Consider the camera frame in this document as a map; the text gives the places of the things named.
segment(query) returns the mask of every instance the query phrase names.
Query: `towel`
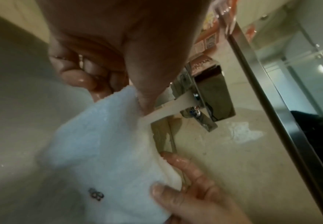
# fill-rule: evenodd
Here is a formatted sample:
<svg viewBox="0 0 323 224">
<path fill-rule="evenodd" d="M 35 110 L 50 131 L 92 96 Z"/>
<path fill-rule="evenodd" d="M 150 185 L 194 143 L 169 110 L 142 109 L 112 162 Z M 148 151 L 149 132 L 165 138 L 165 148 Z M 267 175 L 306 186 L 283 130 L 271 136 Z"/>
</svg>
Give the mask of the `towel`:
<svg viewBox="0 0 323 224">
<path fill-rule="evenodd" d="M 158 154 L 132 86 L 112 94 L 62 125 L 38 162 L 64 170 L 81 194 L 87 221 L 162 224 L 170 214 L 151 198 L 154 182 L 181 189 L 181 177 Z"/>
</svg>

